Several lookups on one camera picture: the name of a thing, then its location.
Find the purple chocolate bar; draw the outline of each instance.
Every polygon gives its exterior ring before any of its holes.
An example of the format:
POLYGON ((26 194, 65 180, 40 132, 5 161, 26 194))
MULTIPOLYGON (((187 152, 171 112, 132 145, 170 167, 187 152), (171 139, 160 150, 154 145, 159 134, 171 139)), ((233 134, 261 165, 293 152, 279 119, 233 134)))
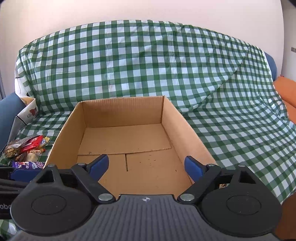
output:
POLYGON ((20 169, 43 169, 44 162, 39 161, 13 161, 12 167, 20 169))

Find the open cardboard box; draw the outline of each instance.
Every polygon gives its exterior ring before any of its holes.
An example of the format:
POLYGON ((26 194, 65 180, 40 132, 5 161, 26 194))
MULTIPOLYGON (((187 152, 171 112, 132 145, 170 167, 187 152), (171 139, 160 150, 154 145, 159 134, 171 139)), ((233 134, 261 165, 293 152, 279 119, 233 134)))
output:
POLYGON ((192 180, 184 159, 215 163, 194 130, 163 96, 83 101, 63 126, 47 164, 70 168, 108 154, 109 169, 100 179, 119 194, 183 193, 192 180))

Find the orange fabric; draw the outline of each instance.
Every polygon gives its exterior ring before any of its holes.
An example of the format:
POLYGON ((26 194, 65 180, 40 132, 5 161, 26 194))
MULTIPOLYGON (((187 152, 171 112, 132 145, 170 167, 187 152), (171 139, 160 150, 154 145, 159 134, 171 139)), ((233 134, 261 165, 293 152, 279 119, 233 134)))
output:
POLYGON ((284 100, 283 102, 286 105, 289 120, 296 124, 296 108, 284 100))
POLYGON ((296 82, 295 81, 285 77, 278 77, 274 82, 274 87, 284 101, 296 107, 296 82))

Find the silver bolt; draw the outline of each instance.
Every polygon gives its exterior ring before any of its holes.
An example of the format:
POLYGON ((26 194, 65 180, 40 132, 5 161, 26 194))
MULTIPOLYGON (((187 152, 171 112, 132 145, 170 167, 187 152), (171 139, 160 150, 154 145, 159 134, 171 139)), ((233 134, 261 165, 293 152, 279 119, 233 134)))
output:
POLYGON ((190 194, 190 193, 184 193, 184 194, 180 195, 180 198, 181 198, 182 201, 189 202, 189 201, 192 201, 194 199, 194 196, 192 194, 190 194))
POLYGON ((112 200, 113 195, 110 193, 102 193, 99 195, 99 200, 101 201, 110 201, 112 200))

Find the wall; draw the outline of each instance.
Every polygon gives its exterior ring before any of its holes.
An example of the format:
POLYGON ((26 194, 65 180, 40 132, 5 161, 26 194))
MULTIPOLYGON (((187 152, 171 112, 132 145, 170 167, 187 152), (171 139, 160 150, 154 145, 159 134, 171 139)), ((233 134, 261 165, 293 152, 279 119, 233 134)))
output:
POLYGON ((242 39, 268 52, 281 72, 284 29, 280 0, 6 0, 0 9, 0 70, 14 90, 18 50, 43 35, 119 19, 191 24, 242 39))
POLYGON ((288 1, 282 0, 284 17, 284 58, 281 75, 296 81, 296 53, 291 47, 296 48, 296 8, 288 1))

